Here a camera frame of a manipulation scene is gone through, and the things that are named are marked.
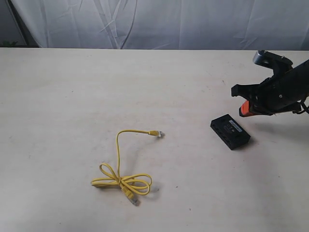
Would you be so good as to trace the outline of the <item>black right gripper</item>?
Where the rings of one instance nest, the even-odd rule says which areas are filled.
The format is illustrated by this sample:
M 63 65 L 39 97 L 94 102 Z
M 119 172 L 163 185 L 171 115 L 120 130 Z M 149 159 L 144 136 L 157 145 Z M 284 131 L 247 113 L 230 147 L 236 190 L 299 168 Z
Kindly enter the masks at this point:
M 305 100 L 309 97 L 309 61 L 259 84 L 236 84 L 231 88 L 231 95 L 246 99 L 239 108 L 241 117 L 307 112 Z

